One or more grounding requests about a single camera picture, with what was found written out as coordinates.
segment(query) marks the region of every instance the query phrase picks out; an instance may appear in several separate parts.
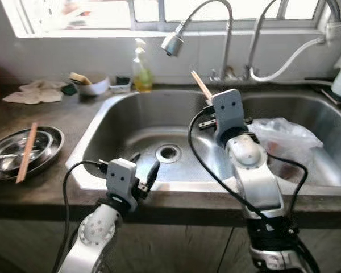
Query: dish soap bottle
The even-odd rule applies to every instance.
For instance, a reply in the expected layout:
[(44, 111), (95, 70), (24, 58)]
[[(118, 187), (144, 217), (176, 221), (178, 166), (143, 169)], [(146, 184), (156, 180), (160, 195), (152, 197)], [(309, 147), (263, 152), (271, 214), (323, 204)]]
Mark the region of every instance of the dish soap bottle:
[(136, 38), (135, 41), (135, 59), (132, 61), (135, 88), (139, 92), (150, 92), (153, 87), (153, 74), (145, 58), (144, 47), (146, 43), (140, 38)]

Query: cloth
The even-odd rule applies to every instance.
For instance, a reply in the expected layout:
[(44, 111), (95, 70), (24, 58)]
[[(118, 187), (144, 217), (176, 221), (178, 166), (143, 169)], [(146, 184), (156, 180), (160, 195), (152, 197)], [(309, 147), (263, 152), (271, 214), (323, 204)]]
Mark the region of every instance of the cloth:
[(61, 88), (66, 85), (64, 82), (36, 80), (30, 84), (20, 86), (20, 91), (6, 96), (3, 101), (18, 104), (61, 101), (63, 97)]

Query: double sink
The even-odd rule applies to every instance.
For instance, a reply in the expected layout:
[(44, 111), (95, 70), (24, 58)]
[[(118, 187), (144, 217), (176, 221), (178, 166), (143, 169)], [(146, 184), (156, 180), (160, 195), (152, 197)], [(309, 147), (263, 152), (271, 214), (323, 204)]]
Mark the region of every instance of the double sink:
[[(341, 195), (341, 109), (306, 89), (242, 92), (242, 97), (246, 117), (284, 117), (306, 127), (323, 142), (323, 148), (313, 152), (314, 169), (302, 195)], [(155, 160), (162, 163), (153, 190), (223, 192), (187, 143), (188, 124), (204, 106), (203, 94), (189, 90), (113, 96), (104, 102), (66, 165), (84, 159), (129, 159), (140, 153), (136, 176), (141, 181)], [(213, 131), (193, 130), (193, 141), (206, 164), (236, 189), (230, 162), (215, 144)], [(283, 194), (293, 192), (296, 184), (290, 181), (297, 181), (300, 173), (294, 175), (278, 177)], [(79, 166), (73, 176), (82, 189), (106, 189), (104, 174), (92, 166)]]

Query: sink drain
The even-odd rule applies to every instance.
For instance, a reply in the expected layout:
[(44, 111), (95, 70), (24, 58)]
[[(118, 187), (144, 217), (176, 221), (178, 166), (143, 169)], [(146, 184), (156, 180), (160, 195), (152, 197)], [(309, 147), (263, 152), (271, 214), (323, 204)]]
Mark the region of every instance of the sink drain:
[(181, 158), (181, 149), (176, 145), (160, 146), (155, 155), (160, 162), (173, 163)]

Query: chopstick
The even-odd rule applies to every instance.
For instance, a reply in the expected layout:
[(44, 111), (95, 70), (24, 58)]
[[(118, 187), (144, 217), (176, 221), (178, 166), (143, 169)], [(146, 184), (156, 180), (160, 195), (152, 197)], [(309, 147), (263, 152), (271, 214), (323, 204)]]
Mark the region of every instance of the chopstick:
[(26, 177), (26, 174), (28, 171), (29, 160), (30, 160), (30, 152), (32, 151), (32, 148), (35, 142), (37, 127), (38, 127), (38, 124), (34, 122), (30, 129), (29, 136), (27, 139), (27, 144), (25, 145), (25, 149), (24, 149), (22, 162), (20, 164), (18, 176), (16, 177), (16, 182), (15, 182), (16, 184), (24, 181)]
[(212, 99), (212, 94), (209, 91), (209, 89), (206, 87), (206, 85), (203, 83), (203, 81), (201, 80), (201, 78), (199, 77), (199, 75), (197, 75), (197, 73), (193, 70), (191, 72), (192, 76), (194, 77), (196, 83), (198, 84), (199, 88), (201, 88), (201, 90), (203, 91), (203, 93), (205, 94), (206, 98), (211, 101)]

